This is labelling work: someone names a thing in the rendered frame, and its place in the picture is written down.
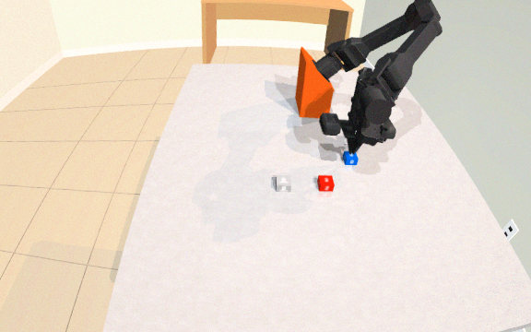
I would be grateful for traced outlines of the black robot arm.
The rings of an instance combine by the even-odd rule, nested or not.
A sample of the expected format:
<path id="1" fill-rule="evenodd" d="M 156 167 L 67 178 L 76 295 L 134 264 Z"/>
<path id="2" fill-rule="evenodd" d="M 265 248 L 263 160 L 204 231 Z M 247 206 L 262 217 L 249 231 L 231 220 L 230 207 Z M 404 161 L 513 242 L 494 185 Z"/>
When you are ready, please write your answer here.
<path id="1" fill-rule="evenodd" d="M 391 116 L 398 95 L 410 79 L 413 64 L 443 32 L 441 16 L 431 0 L 415 0 L 404 14 L 362 38 L 330 43 L 326 47 L 328 54 L 316 63 L 312 59 L 317 71 L 330 83 L 329 78 L 342 67 L 348 72 L 364 64 L 371 51 L 414 30 L 394 53 L 380 58 L 373 71 L 369 67 L 358 71 L 353 99 L 362 108 L 355 118 L 360 143 L 375 146 L 387 140 L 390 130 L 383 123 Z"/>

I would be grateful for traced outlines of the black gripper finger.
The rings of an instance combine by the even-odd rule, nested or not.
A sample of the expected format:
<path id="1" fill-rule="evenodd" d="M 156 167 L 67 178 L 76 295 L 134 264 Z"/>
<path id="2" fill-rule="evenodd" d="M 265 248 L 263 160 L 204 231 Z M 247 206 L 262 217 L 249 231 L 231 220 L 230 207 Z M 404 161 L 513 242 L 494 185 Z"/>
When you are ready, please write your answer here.
<path id="1" fill-rule="evenodd" d="M 344 135 L 345 135 L 345 133 L 344 133 Z M 357 139 L 356 134 L 355 134 L 355 136 L 345 135 L 345 138 L 347 139 L 347 142 L 348 142 L 348 153 L 349 153 L 349 155 L 351 155 L 352 151 L 354 149 L 354 140 Z"/>
<path id="2" fill-rule="evenodd" d="M 355 153 L 359 150 L 360 146 L 363 143 L 360 143 L 357 139 L 354 140 L 354 149 L 352 151 L 352 154 L 355 155 Z"/>

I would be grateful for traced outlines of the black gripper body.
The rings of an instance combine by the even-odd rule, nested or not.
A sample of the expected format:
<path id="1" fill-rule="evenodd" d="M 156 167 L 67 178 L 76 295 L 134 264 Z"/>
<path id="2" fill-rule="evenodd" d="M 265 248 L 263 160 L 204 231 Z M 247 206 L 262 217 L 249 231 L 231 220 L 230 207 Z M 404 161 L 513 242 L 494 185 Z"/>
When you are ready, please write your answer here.
<path id="1" fill-rule="evenodd" d="M 348 112 L 348 120 L 347 119 L 339 119 L 338 115 L 336 113 L 322 113 L 319 118 L 319 124 L 321 126 L 322 133 L 326 136 L 336 136 L 341 132 L 341 128 L 343 128 L 343 132 L 345 135 L 349 136 L 355 136 L 357 126 L 355 125 L 355 118 L 359 113 L 361 113 L 361 105 L 357 101 L 351 97 L 351 107 L 350 112 Z M 388 119 L 386 122 L 383 123 L 383 126 L 389 127 L 389 137 L 387 139 L 394 139 L 395 138 L 395 127 Z"/>

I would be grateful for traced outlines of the blue block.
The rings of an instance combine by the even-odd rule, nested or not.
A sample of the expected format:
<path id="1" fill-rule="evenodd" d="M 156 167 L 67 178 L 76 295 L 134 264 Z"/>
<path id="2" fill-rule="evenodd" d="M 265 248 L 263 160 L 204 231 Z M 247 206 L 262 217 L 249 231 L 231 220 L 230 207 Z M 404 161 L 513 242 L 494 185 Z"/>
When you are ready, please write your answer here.
<path id="1" fill-rule="evenodd" d="M 355 155 L 351 154 L 349 155 L 348 151 L 344 151 L 343 153 L 343 160 L 346 165 L 357 165 L 358 157 L 355 153 Z"/>

